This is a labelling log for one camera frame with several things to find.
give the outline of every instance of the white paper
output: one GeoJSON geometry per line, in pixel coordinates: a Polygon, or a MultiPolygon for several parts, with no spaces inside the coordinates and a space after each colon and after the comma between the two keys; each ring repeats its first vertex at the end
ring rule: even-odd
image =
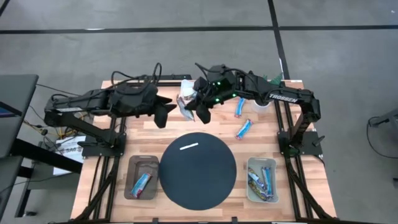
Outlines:
{"type": "MultiPolygon", "coordinates": [[[[73,137],[65,138],[62,140],[57,140],[55,143],[60,143],[61,146],[58,148],[57,153],[60,154],[62,153],[63,156],[73,159],[74,161],[81,162],[83,163],[83,156],[81,155],[81,152],[83,151],[83,148],[79,146],[77,143],[80,141],[86,140],[86,136],[77,136],[73,138],[72,140],[69,140],[73,137]]],[[[59,169],[54,167],[53,175],[62,175],[62,174],[68,174],[70,171],[59,169]]]]}

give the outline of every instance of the wooden table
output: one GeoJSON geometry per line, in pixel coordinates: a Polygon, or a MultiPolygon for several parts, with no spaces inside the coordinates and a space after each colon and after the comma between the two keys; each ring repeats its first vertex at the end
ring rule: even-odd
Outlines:
{"type": "MultiPolygon", "coordinates": [[[[293,88],[303,88],[303,83],[298,80],[287,80],[286,85],[293,88]]],[[[103,82],[102,87],[107,86],[110,86],[110,82],[103,82]]],[[[175,103],[179,91],[179,87],[159,87],[159,95],[174,99],[173,103],[175,103]]],[[[160,222],[230,222],[231,217],[237,217],[239,221],[248,222],[295,220],[285,162],[279,153],[276,137],[279,128],[274,104],[270,105],[266,114],[257,114],[251,110],[251,105],[246,102],[243,107],[243,117],[238,119],[234,117],[237,103],[238,98],[235,98],[222,106],[215,106],[211,111],[211,122],[209,124],[203,124],[196,115],[196,122],[185,121],[178,108],[169,113],[167,126],[164,129],[157,128],[153,122],[153,117],[128,118],[127,145],[120,160],[111,221],[151,222],[154,217],[159,218],[160,222]],[[254,125],[242,140],[237,140],[234,136],[244,124],[246,118],[250,118],[254,125]],[[187,210],[173,203],[166,196],[158,181],[155,199],[126,200],[123,192],[129,158],[134,155],[154,155],[160,160],[167,146],[175,138],[192,132],[205,132],[219,137],[234,154],[237,176],[234,188],[228,198],[217,207],[209,210],[187,210]],[[246,198],[246,163],[250,157],[268,157],[277,161],[276,181],[279,203],[256,203],[246,198]]],[[[284,122],[287,122],[283,103],[280,103],[280,106],[284,122]]],[[[300,115],[300,107],[290,105],[290,108],[295,122],[300,115]]],[[[100,128],[109,128],[109,122],[110,118],[105,116],[94,119],[94,125],[100,128]]],[[[97,159],[97,157],[91,157],[84,161],[71,218],[78,216],[88,204],[97,159]]],[[[335,216],[323,164],[313,156],[302,156],[302,161],[309,191],[327,213],[335,216]]],[[[99,181],[100,172],[101,165],[99,165],[96,183],[99,181]]],[[[304,217],[305,209],[302,194],[299,189],[297,189],[297,192],[301,215],[304,217]]],[[[106,192],[101,204],[100,218],[104,217],[107,198],[108,193],[106,192]]]]}

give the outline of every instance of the table leg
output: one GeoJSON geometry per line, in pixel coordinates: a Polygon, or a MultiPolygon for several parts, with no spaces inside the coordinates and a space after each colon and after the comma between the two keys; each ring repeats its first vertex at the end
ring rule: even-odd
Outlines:
{"type": "Polygon", "coordinates": [[[58,167],[77,174],[80,174],[81,172],[82,164],[80,162],[61,156],[55,152],[50,152],[20,139],[16,139],[14,141],[11,154],[43,162],[50,166],[58,167]]]}

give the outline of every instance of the white line marking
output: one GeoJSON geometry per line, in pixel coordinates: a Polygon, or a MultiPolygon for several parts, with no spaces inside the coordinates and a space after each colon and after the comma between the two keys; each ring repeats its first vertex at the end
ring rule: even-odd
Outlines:
{"type": "Polygon", "coordinates": [[[196,143],[193,143],[191,145],[187,145],[187,146],[181,147],[180,150],[188,149],[190,147],[197,146],[197,145],[199,145],[199,143],[196,142],[196,143]]]}

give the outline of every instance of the brand logo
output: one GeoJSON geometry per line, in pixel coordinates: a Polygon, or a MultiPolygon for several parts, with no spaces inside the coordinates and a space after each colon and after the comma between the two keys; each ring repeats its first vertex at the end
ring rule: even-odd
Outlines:
{"type": "Polygon", "coordinates": [[[275,95],[275,94],[270,94],[269,97],[272,98],[272,99],[288,101],[288,102],[291,102],[291,103],[295,103],[298,100],[298,99],[295,99],[295,98],[290,98],[290,97],[286,97],[286,96],[279,96],[279,95],[275,95]]]}

